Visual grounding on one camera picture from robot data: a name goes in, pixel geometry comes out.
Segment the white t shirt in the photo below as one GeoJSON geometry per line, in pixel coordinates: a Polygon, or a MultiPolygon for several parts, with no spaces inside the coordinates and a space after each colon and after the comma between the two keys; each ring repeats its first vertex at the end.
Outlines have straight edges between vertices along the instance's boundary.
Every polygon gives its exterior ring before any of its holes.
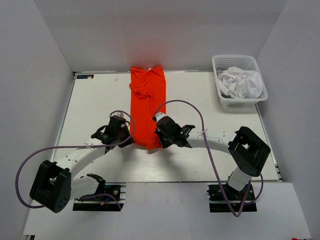
{"type": "Polygon", "coordinates": [[[229,67],[219,70],[217,81],[223,96],[231,99],[257,99],[263,92],[263,81],[255,70],[229,67]]]}

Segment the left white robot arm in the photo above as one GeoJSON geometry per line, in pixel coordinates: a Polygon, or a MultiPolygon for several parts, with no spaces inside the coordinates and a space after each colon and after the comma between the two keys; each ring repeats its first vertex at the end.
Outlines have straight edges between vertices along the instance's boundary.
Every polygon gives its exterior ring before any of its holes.
{"type": "Polygon", "coordinates": [[[61,212],[71,200],[99,200],[110,197],[106,181],[94,173],[76,177],[94,160],[115,147],[126,147],[134,142],[128,129],[129,122],[113,115],[109,123],[100,127],[83,147],[56,161],[43,161],[36,173],[29,196],[54,213],[61,212]]]}

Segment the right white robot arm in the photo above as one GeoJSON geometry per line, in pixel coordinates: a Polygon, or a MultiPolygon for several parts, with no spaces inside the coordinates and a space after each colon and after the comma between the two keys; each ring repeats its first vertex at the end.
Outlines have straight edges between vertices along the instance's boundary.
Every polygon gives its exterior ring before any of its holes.
{"type": "Polygon", "coordinates": [[[235,201],[245,193],[245,188],[253,177],[259,177],[271,153],[270,147],[250,128],[242,126],[232,140],[228,133],[209,135],[194,125],[179,126],[171,117],[160,112],[153,117],[155,134],[160,145],[166,149],[172,145],[180,148],[208,148],[232,156],[236,169],[223,185],[229,200],[235,201]]]}

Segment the orange t shirt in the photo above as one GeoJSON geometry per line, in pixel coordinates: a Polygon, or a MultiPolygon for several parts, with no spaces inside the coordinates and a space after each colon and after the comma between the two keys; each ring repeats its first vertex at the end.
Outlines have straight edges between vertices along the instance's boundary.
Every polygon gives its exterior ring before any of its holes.
{"type": "Polygon", "coordinates": [[[153,116],[158,108],[160,112],[166,112],[166,107],[162,105],[167,100],[163,68],[160,65],[149,70],[132,67],[130,80],[130,116],[134,120],[130,123],[130,132],[134,142],[148,150],[160,148],[153,116]]]}

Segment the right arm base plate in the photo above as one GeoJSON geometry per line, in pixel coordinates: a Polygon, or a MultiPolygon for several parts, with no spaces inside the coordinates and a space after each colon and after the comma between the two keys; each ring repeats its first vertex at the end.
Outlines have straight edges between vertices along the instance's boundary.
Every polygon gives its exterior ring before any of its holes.
{"type": "MultiPolygon", "coordinates": [[[[250,185],[249,192],[247,194],[246,200],[244,196],[246,190],[248,189],[248,184],[244,187],[241,192],[233,191],[229,188],[225,189],[226,196],[230,201],[230,205],[233,210],[237,213],[240,210],[241,204],[244,202],[242,208],[243,213],[254,213],[257,212],[257,205],[255,202],[251,203],[256,196],[253,189],[253,186],[250,185]]],[[[207,185],[207,195],[209,199],[209,211],[211,213],[230,213],[230,209],[225,201],[221,189],[218,184],[208,184],[207,185]]]]}

